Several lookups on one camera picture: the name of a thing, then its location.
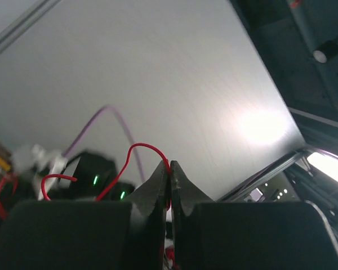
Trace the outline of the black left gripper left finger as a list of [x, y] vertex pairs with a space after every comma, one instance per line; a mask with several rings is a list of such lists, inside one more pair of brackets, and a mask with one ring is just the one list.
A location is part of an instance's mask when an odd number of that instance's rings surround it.
[[17, 204], [0, 227], [0, 269], [161, 269], [168, 173], [121, 201]]

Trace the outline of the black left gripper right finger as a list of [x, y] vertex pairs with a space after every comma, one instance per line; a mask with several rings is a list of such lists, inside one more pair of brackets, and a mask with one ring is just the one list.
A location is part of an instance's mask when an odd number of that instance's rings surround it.
[[179, 269], [338, 269], [338, 243], [312, 202], [215, 202], [171, 167]]

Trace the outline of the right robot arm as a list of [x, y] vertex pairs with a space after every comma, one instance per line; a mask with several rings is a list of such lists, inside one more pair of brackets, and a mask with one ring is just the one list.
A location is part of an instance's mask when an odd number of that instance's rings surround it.
[[82, 151], [67, 159], [59, 152], [33, 151], [30, 154], [16, 154], [13, 164], [19, 181], [29, 186], [27, 197], [43, 200], [41, 182], [49, 174], [74, 177], [68, 179], [53, 177], [45, 182], [45, 190], [51, 199], [91, 200], [109, 186], [118, 175], [113, 159], [96, 152]]

